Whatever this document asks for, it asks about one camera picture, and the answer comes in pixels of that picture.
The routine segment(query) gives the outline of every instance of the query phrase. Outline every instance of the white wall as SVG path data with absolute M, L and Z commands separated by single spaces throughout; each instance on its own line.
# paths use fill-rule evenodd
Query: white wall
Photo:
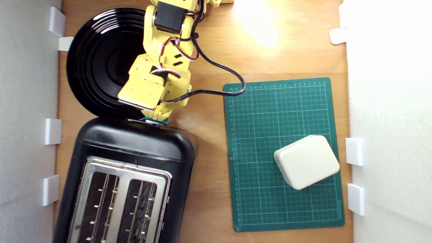
M 61 0 L 0 0 L 0 243 L 52 238 L 53 206 L 42 207 L 42 180 L 55 166 L 44 119 L 57 117 L 58 96 L 50 6 Z
M 351 137 L 365 140 L 354 243 L 432 242 L 432 3 L 345 3 Z

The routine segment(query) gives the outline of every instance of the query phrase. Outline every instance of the black cable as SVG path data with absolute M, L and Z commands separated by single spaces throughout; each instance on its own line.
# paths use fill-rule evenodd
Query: black cable
M 203 21 L 205 17 L 206 17 L 206 14 L 203 13 L 203 17 L 202 17 L 202 19 L 200 20 L 200 22 Z
M 191 41 L 192 41 L 192 43 L 194 44 L 194 46 L 195 46 L 195 48 L 197 49 L 197 52 L 207 61 L 207 62 L 209 62 L 210 64 L 212 64 L 212 65 L 214 65 L 214 66 L 216 66 L 216 67 L 219 67 L 219 68 L 222 68 L 222 69 L 224 69 L 224 70 L 226 70 L 226 71 L 228 71 L 228 72 L 230 72 L 230 73 L 232 73 L 232 74 L 234 74 L 234 76 L 236 76 L 239 80 L 240 80 L 240 82 L 241 82 L 241 89 L 239 90 L 239 91 L 237 91 L 237 92 L 224 92 L 224 91 L 216 91 L 216 90 L 195 90 L 195 91 L 192 91 L 192 92 L 189 92 L 189 93 L 186 93 L 186 94 L 184 94 L 184 95 L 182 95 L 182 96 L 180 96 L 180 97 L 178 97 L 178 98 L 175 98 L 175 99 L 171 99 L 171 100 L 166 100 L 165 102 L 177 102 L 177 101 L 181 101 L 181 100 L 184 100 L 184 99 L 186 99 L 186 98 L 189 98 L 189 97 L 191 97 L 191 96 L 194 96 L 194 95 L 197 95 L 197 94 L 212 94 L 212 95 L 220 95 L 220 96 L 239 96 L 239 95 L 241 95 L 245 90 L 246 90 L 246 82 L 245 82 L 245 80 L 243 79 L 243 77 L 240 75 L 240 74 L 238 74 L 236 71 L 234 71 L 233 69 L 231 69 L 231 68 L 229 68 L 229 67 L 227 67 L 227 66 L 224 66 L 224 65 L 222 65 L 222 64 L 219 64 L 219 63 L 217 63 L 217 62 L 214 62 L 213 60 L 211 60 L 210 58 L 208 58 L 205 54 L 204 54 L 204 52 L 203 52 L 203 50 L 200 48 L 200 46 L 198 45 L 198 42 L 197 42 L 197 37 L 198 37 L 198 34 L 197 33 L 195 33 L 195 29 L 197 28 L 197 26 L 198 26 L 198 23 L 200 22 L 200 20 L 202 20 L 201 19 L 201 17 L 203 17 L 203 11 L 204 11 L 204 0 L 200 0 L 200 11 L 199 11 L 199 13 L 198 13 L 198 17 L 195 19 L 195 22 L 194 22 L 194 24 L 192 25 L 192 30 L 191 30 L 191 37 L 190 38 L 188 38 L 188 39 L 190 39 Z

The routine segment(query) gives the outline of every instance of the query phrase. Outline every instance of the white bracket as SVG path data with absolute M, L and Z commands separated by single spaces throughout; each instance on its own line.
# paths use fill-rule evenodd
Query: white bracket
M 344 43 L 348 38 L 349 11 L 345 2 L 339 6 L 339 22 L 340 28 L 330 30 L 330 42 L 333 45 Z
M 73 37 L 62 37 L 58 39 L 58 50 L 69 51 L 70 45 L 72 44 Z
M 58 200 L 60 189 L 60 176 L 54 175 L 44 179 L 44 189 L 42 193 L 42 206 Z
M 61 119 L 45 119 L 45 145 L 61 143 Z
M 363 166 L 363 139 L 345 138 L 346 162 Z
M 59 38 L 59 51 L 69 51 L 70 44 L 73 41 L 73 37 L 64 37 L 65 23 L 66 16 L 55 7 L 51 7 L 48 30 Z
M 358 215 L 365 215 L 364 188 L 348 183 L 348 208 Z
M 48 30 L 57 37 L 64 36 L 64 25 L 66 16 L 55 7 L 50 8 L 50 25 Z

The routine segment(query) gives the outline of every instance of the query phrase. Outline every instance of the green cutting mat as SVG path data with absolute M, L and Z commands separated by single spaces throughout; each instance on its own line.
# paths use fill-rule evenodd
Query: green cutting mat
M 338 157 L 330 79 L 248 83 L 244 94 L 224 102 L 234 230 L 344 225 L 340 173 L 298 191 L 273 159 L 277 149 L 311 134 L 325 136 Z

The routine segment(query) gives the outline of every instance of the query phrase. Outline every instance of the wooden table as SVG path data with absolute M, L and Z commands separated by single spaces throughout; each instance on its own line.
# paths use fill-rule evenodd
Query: wooden table
M 173 125 L 199 138 L 180 235 L 180 243 L 329 242 L 353 240 L 353 217 L 347 208 L 346 184 L 351 168 L 345 163 L 349 136 L 345 46 L 333 46 L 328 32 L 339 27 L 342 0 L 235 0 L 218 9 L 208 6 L 197 31 L 198 42 L 213 60 L 238 71 L 247 82 L 308 77 L 332 79 L 346 224 L 344 227 L 236 233 L 232 228 L 223 100 L 197 95 L 176 110 Z M 145 9 L 142 0 L 63 0 L 66 36 L 74 36 L 87 20 L 117 7 Z M 73 96 L 66 78 L 66 56 L 60 53 L 59 118 L 63 140 L 57 148 L 56 173 L 63 188 L 73 144 L 81 126 L 94 115 Z M 220 90 L 238 80 L 200 59 L 191 64 L 194 89 Z

